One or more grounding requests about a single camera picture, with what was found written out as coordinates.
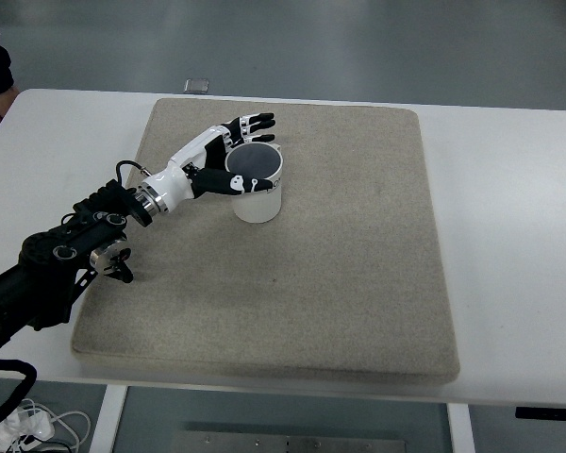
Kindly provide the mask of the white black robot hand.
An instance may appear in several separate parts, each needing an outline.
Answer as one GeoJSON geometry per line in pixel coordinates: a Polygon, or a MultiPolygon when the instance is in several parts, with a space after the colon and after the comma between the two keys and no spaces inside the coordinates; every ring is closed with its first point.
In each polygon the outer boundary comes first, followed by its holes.
{"type": "Polygon", "coordinates": [[[274,183],[267,179],[226,170],[225,159],[243,144],[271,142],[275,136],[261,131],[274,125],[275,116],[266,112],[210,126],[170,157],[164,170],[147,177],[141,187],[161,212],[170,212],[204,193],[242,195],[271,190],[274,183]]]}

